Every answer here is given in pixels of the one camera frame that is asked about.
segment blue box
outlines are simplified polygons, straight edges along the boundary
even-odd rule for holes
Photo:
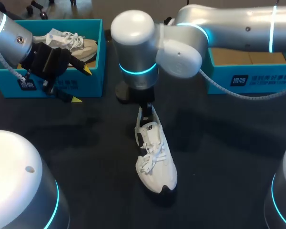
[[[34,36],[44,36],[52,28],[59,31],[78,33],[86,39],[98,41],[97,59],[94,68],[90,68],[91,76],[86,76],[75,68],[68,68],[59,76],[55,86],[75,97],[101,97],[106,59],[106,40],[102,26],[102,20],[34,20],[17,21],[18,24],[31,31]],[[21,75],[26,70],[17,69]],[[17,82],[17,78],[0,63],[0,90],[5,98],[44,98],[48,97],[42,91],[43,80],[35,75],[30,79],[36,84],[36,91],[23,91]]]
[[[209,49],[202,70],[222,87],[238,94],[276,93],[286,89],[286,63],[216,65]],[[208,83],[208,94],[224,92]]]

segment yellow tag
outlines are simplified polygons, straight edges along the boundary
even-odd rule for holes
[[[71,103],[81,103],[82,100],[76,98],[76,97],[73,97],[72,100],[71,100]]]
[[[90,72],[90,69],[88,68],[88,66],[85,64],[84,70],[89,73],[90,75],[92,75],[92,73]]]

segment shoe tongue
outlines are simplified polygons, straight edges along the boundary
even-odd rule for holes
[[[62,37],[62,32],[56,30],[56,29],[51,29],[51,31],[48,33],[48,34],[51,34],[51,35],[56,35],[56,36],[60,36]]]
[[[159,125],[156,122],[147,123],[143,125],[141,129],[147,132],[149,144],[161,143]]]
[[[49,45],[52,42],[52,46],[58,46],[66,42],[66,39],[62,36],[62,32],[52,29],[46,36],[46,44]]]

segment floor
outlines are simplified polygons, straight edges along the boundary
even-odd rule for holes
[[[1,0],[6,9],[14,14],[27,18],[26,7],[31,0]],[[77,6],[71,6],[69,0],[55,0],[49,6],[48,0],[36,0],[44,6],[49,19],[103,19],[104,28],[109,29],[114,17],[125,10],[143,10],[148,12],[155,21],[162,21],[169,16],[175,16],[186,4],[186,0],[77,0]],[[257,7],[272,6],[276,0],[190,0],[190,4],[201,4],[210,7]],[[280,0],[280,5],[286,5],[286,0]],[[39,19],[35,10],[33,20]]]

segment cardboard box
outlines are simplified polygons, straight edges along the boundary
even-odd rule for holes
[[[222,87],[238,93],[276,93],[286,89],[284,53],[211,48],[202,70]],[[208,83],[209,94],[224,94]]]
[[[101,97],[103,90],[103,79],[106,59],[106,40],[102,26],[102,20],[35,20],[17,21],[18,24],[31,31],[34,36],[43,36],[52,28],[60,31],[78,33],[86,39],[98,41],[98,51],[96,61],[89,64],[92,76],[86,76],[75,68],[68,68],[61,75],[55,86],[75,97]],[[26,70],[17,69],[21,75],[25,75]],[[0,90],[5,98],[44,98],[48,97],[42,91],[43,80],[35,75],[31,75],[37,87],[36,91],[22,91],[17,82],[17,78],[8,70],[4,69],[0,63]]]

